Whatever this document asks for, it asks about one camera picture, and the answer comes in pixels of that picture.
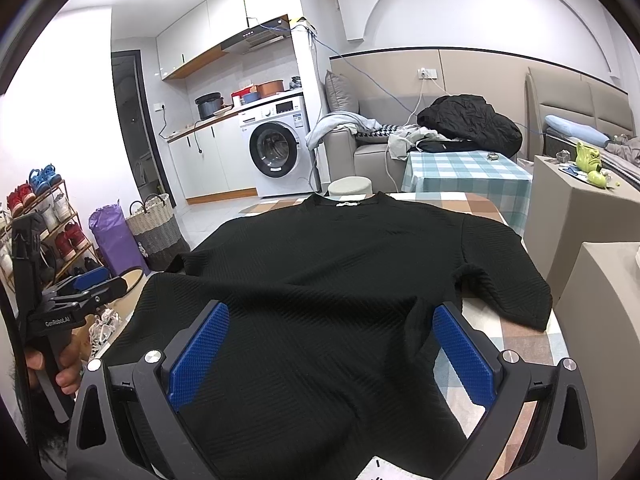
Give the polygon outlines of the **person's left hand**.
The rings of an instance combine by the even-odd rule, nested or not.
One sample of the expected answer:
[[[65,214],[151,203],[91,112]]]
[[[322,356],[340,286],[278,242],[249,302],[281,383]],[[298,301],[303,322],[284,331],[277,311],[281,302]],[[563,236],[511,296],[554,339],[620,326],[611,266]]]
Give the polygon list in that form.
[[[78,391],[81,383],[82,367],[90,354],[89,326],[94,320],[94,316],[89,315],[87,320],[88,323],[73,329],[70,343],[58,356],[60,370],[56,375],[55,382],[66,396],[74,396]],[[42,391],[37,373],[40,372],[40,370],[44,370],[46,359],[43,354],[36,349],[26,347],[24,351],[29,388],[32,396],[35,396]]]

